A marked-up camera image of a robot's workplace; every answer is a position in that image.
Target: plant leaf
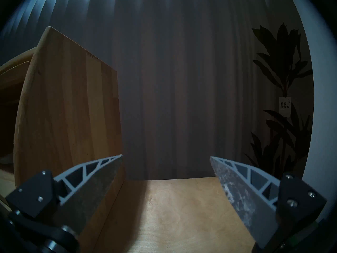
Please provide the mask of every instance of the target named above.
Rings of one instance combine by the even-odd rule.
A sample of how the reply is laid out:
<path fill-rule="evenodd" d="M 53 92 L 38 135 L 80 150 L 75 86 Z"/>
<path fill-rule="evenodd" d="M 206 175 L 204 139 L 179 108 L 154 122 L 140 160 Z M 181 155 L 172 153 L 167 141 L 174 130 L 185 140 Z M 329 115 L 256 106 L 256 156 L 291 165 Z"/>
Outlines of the plant leaf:
<path fill-rule="evenodd" d="M 312 69 L 307 70 L 306 72 L 303 72 L 303 73 L 298 74 L 298 75 L 297 75 L 297 78 L 304 78 L 304 77 L 306 77 L 306 76 L 308 76 L 308 75 L 312 75 Z"/>
<path fill-rule="evenodd" d="M 289 33 L 289 44 L 287 47 L 287 55 L 288 55 L 288 61 L 289 61 L 288 64 L 291 67 L 293 65 L 293 56 L 295 53 L 297 39 L 298 39 L 298 30 L 291 30 Z"/>
<path fill-rule="evenodd" d="M 288 122 L 288 120 L 283 117 L 281 114 L 279 114 L 276 111 L 271 110 L 263 110 L 264 112 L 267 112 L 268 114 L 272 115 L 275 119 L 277 119 L 282 125 L 289 130 L 294 136 L 296 136 L 296 130 L 295 128 Z"/>
<path fill-rule="evenodd" d="M 260 139 L 252 132 L 250 132 L 252 134 L 252 138 L 253 138 L 253 142 L 254 145 L 256 147 L 256 151 L 258 152 L 259 157 L 262 156 L 262 146 L 261 146 L 261 141 Z"/>
<path fill-rule="evenodd" d="M 269 128 L 271 128 L 273 131 L 276 131 L 277 133 L 282 133 L 285 131 L 285 128 L 276 121 L 266 119 L 266 123 Z"/>
<path fill-rule="evenodd" d="M 290 113 L 291 122 L 297 132 L 300 131 L 300 121 L 298 119 L 297 111 L 293 103 L 291 103 L 291 113 Z"/>
<path fill-rule="evenodd" d="M 293 162 L 291 161 L 290 155 L 288 155 L 287 160 L 284 164 L 284 172 L 293 171 Z"/>
<path fill-rule="evenodd" d="M 258 168 L 258 165 L 255 163 L 255 161 L 250 157 L 248 156 L 246 153 L 245 153 L 246 157 L 250 160 L 250 162 L 252 163 L 252 165 L 256 168 Z"/>
<path fill-rule="evenodd" d="M 277 41 L 272 33 L 265 27 L 260 26 L 260 29 L 252 29 L 254 35 L 260 43 L 266 48 L 269 55 L 274 55 L 277 52 Z"/>
<path fill-rule="evenodd" d="M 261 69 L 262 73 L 268 78 L 268 80 L 269 80 L 272 84 L 274 84 L 275 86 L 277 86 L 277 87 L 279 87 L 281 90 L 283 90 L 281 84 L 279 84 L 279 83 L 277 82 L 277 80 L 276 80 L 276 79 L 274 78 L 274 76 L 271 74 L 271 72 L 269 71 L 269 69 L 268 69 L 266 66 L 264 66 L 264 65 L 262 64 L 262 62 L 260 62 L 260 61 L 258 61 L 258 60 L 254 60 L 253 62 L 254 62 L 257 66 L 259 66 L 259 68 Z"/>
<path fill-rule="evenodd" d="M 291 140 L 291 137 L 289 136 L 287 130 L 283 128 L 279 123 L 273 120 L 267 120 L 266 119 L 267 126 L 271 128 L 272 130 L 276 131 L 280 134 L 281 138 L 293 149 L 295 150 L 295 146 L 293 144 L 293 141 Z"/>
<path fill-rule="evenodd" d="M 300 57 L 300 61 L 302 60 L 302 55 L 301 55 L 301 34 L 298 35 L 297 37 L 297 51 L 298 51 L 298 56 Z"/>
<path fill-rule="evenodd" d="M 310 119 L 311 119 L 311 116 L 308 115 L 307 121 L 305 122 L 305 125 L 304 125 L 304 129 L 306 129 L 306 130 L 308 129 Z"/>
<path fill-rule="evenodd" d="M 275 173 L 274 173 L 274 176 L 278 179 L 281 178 L 282 176 L 282 172 L 281 172 L 281 169 L 280 169 L 280 159 L 281 159 L 281 156 L 278 156 L 276 158 L 276 161 L 275 161 Z"/>
<path fill-rule="evenodd" d="M 301 122 L 302 122 L 302 129 L 304 128 L 304 122 L 303 122 L 303 118 L 301 116 Z"/>
<path fill-rule="evenodd" d="M 291 71 L 291 76 L 297 78 L 297 74 L 308 64 L 308 61 L 298 61 L 295 68 Z"/>
<path fill-rule="evenodd" d="M 311 131 L 302 131 L 302 135 L 296 138 L 295 152 L 298 159 L 303 158 L 309 152 Z"/>
<path fill-rule="evenodd" d="M 279 68 L 277 66 L 277 63 L 268 54 L 257 53 L 257 55 L 259 55 L 268 64 L 271 70 L 275 72 L 277 76 L 279 76 L 279 72 L 278 72 Z"/>
<path fill-rule="evenodd" d="M 281 44 L 283 47 L 286 47 L 286 45 L 288 44 L 288 40 L 289 35 L 287 31 L 287 26 L 284 23 L 282 23 L 277 32 L 277 42 Z"/>

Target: wooden board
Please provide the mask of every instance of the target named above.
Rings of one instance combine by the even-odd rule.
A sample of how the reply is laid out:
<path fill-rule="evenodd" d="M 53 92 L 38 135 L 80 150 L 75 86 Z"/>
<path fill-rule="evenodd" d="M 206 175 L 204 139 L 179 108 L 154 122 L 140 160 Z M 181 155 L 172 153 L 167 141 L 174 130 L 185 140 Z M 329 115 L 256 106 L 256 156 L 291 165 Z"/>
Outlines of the wooden board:
<path fill-rule="evenodd" d="M 217 177 L 125 181 L 94 252 L 250 253 L 254 239 Z"/>
<path fill-rule="evenodd" d="M 16 114 L 29 64 L 26 61 L 0 74 L 0 157 L 13 153 Z"/>
<path fill-rule="evenodd" d="M 26 61 L 30 61 L 34 55 L 35 52 L 35 48 L 32 48 L 30 50 L 27 50 L 21 54 L 19 54 L 18 56 L 12 58 L 11 60 L 9 60 L 8 62 L 6 62 L 5 64 L 0 66 L 0 74 L 4 73 L 5 71 L 18 66 L 21 63 L 24 63 Z"/>
<path fill-rule="evenodd" d="M 47 27 L 23 84 L 14 135 L 20 185 L 38 171 L 122 153 L 117 73 Z"/>

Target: wall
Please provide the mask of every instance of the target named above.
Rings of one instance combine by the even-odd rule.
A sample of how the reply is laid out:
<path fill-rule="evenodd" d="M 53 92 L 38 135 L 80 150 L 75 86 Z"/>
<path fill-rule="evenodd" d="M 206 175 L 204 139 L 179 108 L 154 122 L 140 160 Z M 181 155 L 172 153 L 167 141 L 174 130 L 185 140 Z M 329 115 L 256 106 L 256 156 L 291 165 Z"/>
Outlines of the wall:
<path fill-rule="evenodd" d="M 318 220 L 337 199 L 337 43 L 309 0 L 293 0 L 306 31 L 314 77 L 314 117 L 303 180 L 327 200 Z"/>

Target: screw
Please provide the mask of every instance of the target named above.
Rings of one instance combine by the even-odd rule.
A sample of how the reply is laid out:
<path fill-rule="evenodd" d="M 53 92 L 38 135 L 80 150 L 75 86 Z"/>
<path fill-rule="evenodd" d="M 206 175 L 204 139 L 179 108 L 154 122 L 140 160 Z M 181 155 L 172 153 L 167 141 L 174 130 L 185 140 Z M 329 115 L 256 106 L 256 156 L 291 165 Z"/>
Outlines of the screw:
<path fill-rule="evenodd" d="M 313 193 L 312 191 L 309 191 L 309 192 L 308 192 L 308 195 L 309 195 L 310 198 L 316 197 L 316 194 Z"/>
<path fill-rule="evenodd" d="M 298 203 L 294 201 L 293 199 L 288 199 L 287 203 L 289 204 L 290 207 L 297 207 Z"/>

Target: gray curtain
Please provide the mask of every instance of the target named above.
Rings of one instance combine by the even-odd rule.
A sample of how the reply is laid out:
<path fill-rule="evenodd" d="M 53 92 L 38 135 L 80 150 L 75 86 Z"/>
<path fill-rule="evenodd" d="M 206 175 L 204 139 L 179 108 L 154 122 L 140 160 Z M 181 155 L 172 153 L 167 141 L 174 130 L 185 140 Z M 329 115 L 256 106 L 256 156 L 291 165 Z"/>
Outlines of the gray curtain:
<path fill-rule="evenodd" d="M 52 26 L 118 72 L 130 179 L 213 176 L 211 155 L 249 163 L 250 132 L 278 93 L 253 64 L 265 0 L 25 0 L 0 33 L 0 64 Z"/>

